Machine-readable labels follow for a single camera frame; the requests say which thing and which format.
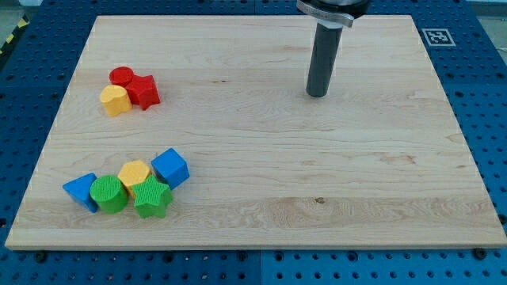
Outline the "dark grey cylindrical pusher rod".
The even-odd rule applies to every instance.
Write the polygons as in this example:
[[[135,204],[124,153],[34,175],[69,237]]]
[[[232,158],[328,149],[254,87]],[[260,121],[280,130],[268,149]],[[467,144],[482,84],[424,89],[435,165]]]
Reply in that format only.
[[[316,26],[306,86],[312,97],[327,95],[341,34],[342,28],[328,28],[320,23]]]

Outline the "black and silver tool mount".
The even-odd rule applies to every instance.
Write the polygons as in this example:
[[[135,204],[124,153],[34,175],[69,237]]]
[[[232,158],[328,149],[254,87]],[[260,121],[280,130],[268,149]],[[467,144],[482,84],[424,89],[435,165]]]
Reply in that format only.
[[[351,28],[353,22],[364,16],[370,0],[297,0],[296,8],[329,29]]]

